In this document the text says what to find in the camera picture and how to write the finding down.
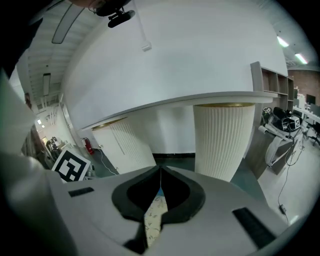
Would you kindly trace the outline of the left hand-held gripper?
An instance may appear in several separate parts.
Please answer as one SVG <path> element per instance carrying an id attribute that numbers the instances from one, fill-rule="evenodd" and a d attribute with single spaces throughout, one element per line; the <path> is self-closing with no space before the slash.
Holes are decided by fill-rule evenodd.
<path id="1" fill-rule="evenodd" d="M 76 153 L 73 149 L 64 149 L 52 169 L 59 174 L 63 183 L 83 181 L 88 171 L 92 171 L 92 163 Z"/>

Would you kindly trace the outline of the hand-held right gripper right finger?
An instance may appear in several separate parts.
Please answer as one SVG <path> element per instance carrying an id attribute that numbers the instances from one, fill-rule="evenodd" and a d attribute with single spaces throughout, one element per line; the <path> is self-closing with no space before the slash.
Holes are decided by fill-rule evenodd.
<path id="1" fill-rule="evenodd" d="M 288 227 L 266 202 L 256 200 L 230 182 L 177 167 L 171 170 L 202 186 L 205 202 L 191 220 L 164 225 L 147 250 L 149 256 L 248 256 L 256 253 L 257 245 L 233 214 L 238 209 L 249 210 L 275 237 Z"/>

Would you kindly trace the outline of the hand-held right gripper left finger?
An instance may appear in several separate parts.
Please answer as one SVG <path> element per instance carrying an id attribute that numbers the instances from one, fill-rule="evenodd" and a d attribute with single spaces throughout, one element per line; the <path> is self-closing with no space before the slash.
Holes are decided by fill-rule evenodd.
<path id="1" fill-rule="evenodd" d="M 62 256 L 158 256 L 148 246 L 145 213 L 160 188 L 161 171 L 147 167 L 122 175 L 63 183 L 49 172 L 54 248 Z"/>

